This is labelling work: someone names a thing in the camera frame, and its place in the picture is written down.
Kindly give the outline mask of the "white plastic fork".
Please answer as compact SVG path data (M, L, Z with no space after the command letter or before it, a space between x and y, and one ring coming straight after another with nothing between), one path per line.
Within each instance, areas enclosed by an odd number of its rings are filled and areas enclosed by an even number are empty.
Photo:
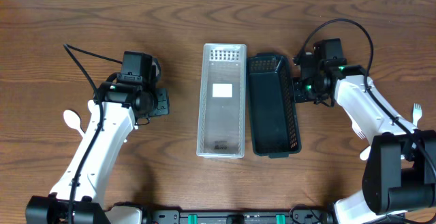
M422 118L422 108L421 105L415 103L412 110L412 123L417 127L418 121Z
M356 122L354 122L354 121L352 121L352 129L353 129L353 131L354 131L354 133L361 139L361 140L363 140L363 139L365 139L366 138L366 136L365 136L365 134L363 133L363 131L361 130L361 128L359 127L359 125L356 123Z
M366 147L359 155L362 161L366 161L369 158L369 154L371 152L371 146Z

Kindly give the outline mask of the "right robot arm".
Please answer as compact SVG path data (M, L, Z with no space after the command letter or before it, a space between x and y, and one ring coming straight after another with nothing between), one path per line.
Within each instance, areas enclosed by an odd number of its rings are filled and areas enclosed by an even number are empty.
M341 106L354 132L369 143L357 193L333 205L336 223L404 222L403 213L435 206L435 131L405 120L360 65L348 65L339 39L315 43L294 57L299 102Z

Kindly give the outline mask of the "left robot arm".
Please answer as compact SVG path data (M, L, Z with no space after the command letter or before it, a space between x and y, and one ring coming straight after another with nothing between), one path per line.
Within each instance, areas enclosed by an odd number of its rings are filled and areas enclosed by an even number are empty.
M48 196L33 196L25 209L28 223L151 223L147 208L132 203L104 210L108 179L127 136L140 119L169 113L165 88L156 86L158 60L127 51L120 72L94 89L91 120L65 173Z

